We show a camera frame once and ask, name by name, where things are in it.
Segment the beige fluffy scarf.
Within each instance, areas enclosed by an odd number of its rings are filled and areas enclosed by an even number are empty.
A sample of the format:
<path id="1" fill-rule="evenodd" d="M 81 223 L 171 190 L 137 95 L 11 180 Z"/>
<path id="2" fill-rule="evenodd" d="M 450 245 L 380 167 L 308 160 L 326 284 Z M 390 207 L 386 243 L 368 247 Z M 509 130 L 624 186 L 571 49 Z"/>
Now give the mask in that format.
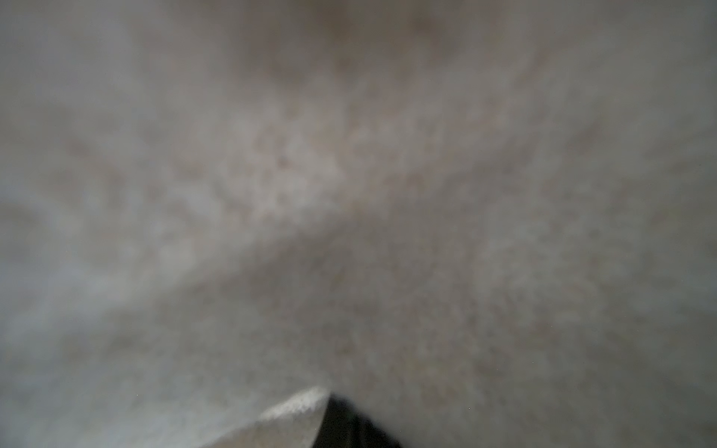
<path id="1" fill-rule="evenodd" d="M 715 446 L 715 3 L 3 2 L 1 444 L 312 386 L 406 447 Z"/>

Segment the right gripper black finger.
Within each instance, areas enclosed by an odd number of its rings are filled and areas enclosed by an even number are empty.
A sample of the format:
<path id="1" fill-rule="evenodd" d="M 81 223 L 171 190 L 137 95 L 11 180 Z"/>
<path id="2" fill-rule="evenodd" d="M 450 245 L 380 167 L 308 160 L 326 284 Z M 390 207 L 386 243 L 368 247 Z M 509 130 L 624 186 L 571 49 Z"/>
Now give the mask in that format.
<path id="1" fill-rule="evenodd" d="M 402 448 L 349 401 L 330 395 L 313 448 Z"/>

